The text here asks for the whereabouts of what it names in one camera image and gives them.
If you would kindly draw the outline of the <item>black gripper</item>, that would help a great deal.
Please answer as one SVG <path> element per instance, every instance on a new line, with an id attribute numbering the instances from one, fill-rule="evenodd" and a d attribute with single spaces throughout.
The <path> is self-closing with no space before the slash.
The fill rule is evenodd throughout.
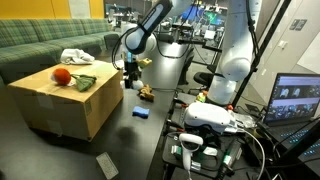
<path id="1" fill-rule="evenodd" d="M 125 75 L 128 77 L 124 80 L 125 88 L 131 89 L 132 81 L 137 81 L 141 77 L 141 71 L 136 62 L 125 62 L 125 70 Z"/>

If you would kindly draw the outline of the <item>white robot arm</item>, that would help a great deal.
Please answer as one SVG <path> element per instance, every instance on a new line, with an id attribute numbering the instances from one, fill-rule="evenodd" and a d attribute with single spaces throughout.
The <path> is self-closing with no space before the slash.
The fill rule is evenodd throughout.
<path id="1" fill-rule="evenodd" d="M 124 45 L 132 54 L 141 54 L 152 32 L 164 18 L 182 14 L 192 0 L 157 0 L 142 22 L 126 31 Z M 254 21 L 259 19 L 262 0 L 228 0 L 222 54 L 207 99 L 215 104 L 228 104 L 238 81 L 252 68 Z"/>

